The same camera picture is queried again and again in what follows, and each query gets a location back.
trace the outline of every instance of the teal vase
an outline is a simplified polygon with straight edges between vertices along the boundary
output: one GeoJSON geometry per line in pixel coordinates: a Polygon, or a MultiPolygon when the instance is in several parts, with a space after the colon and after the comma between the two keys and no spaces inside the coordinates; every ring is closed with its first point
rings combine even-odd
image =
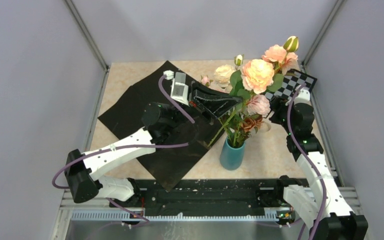
{"type": "Polygon", "coordinates": [[[220,154],[220,164],[227,170],[235,170],[241,166],[244,154],[245,143],[239,148],[233,148],[229,145],[228,138],[226,137],[220,154]]]}

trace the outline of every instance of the bouquet of flowers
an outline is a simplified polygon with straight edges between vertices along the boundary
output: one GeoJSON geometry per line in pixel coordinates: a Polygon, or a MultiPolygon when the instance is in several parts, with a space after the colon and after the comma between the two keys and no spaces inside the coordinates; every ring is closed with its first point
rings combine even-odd
{"type": "Polygon", "coordinates": [[[298,46],[298,37],[291,36],[283,46],[271,46],[261,59],[243,64],[244,55],[237,55],[234,57],[234,66],[226,64],[218,67],[213,79],[201,77],[201,83],[207,87],[243,99],[241,104],[219,119],[222,127],[209,146],[223,129],[232,148],[240,148],[251,137],[252,130],[258,132],[263,118],[271,111],[264,93],[276,92],[290,69],[300,69],[295,54],[298,46]]]}

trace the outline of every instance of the table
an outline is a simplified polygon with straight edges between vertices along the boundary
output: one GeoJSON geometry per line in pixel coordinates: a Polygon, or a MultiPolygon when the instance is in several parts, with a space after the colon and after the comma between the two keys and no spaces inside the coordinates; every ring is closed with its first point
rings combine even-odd
{"type": "MultiPolygon", "coordinates": [[[[196,80],[200,80],[201,75],[211,77],[214,70],[221,65],[233,64],[232,59],[171,62],[196,80]]],[[[154,72],[163,63],[164,61],[112,63],[99,115],[114,105],[127,88],[154,72]]],[[[226,138],[222,136],[183,179],[273,179],[282,175],[288,175],[291,178],[305,178],[286,147],[287,133],[283,127],[272,124],[267,119],[263,128],[265,130],[259,131],[246,141],[245,155],[242,165],[238,169],[226,170],[219,162],[220,152],[226,138]]],[[[316,121],[313,123],[313,128],[313,133],[323,146],[316,121]]],[[[116,136],[98,119],[90,149],[99,149],[116,141],[118,141],[116,136]]],[[[136,159],[109,171],[106,175],[120,179],[154,179],[136,159]]]]}

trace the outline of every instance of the green flower bud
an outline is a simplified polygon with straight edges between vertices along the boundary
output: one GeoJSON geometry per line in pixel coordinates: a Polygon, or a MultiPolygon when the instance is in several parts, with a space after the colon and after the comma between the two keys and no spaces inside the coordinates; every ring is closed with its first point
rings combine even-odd
{"type": "Polygon", "coordinates": [[[298,50],[299,46],[299,41],[297,36],[290,36],[285,44],[283,45],[283,48],[288,52],[288,53],[293,53],[298,50]]]}
{"type": "Polygon", "coordinates": [[[234,64],[236,66],[241,66],[242,63],[244,62],[244,55],[240,54],[234,57],[234,64]]]}

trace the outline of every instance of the vase rim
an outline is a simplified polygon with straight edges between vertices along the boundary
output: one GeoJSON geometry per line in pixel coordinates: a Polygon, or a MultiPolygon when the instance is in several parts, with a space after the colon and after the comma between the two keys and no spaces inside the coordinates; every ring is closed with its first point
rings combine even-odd
{"type": "Polygon", "coordinates": [[[226,145],[227,145],[230,149],[232,149],[232,150],[240,150],[240,149],[242,149],[242,148],[245,147],[245,142],[243,142],[243,145],[240,146],[240,147],[232,147],[232,146],[230,146],[230,144],[229,144],[229,142],[228,142],[228,139],[229,139],[229,138],[226,137],[225,143],[226,143],[226,145]]]}

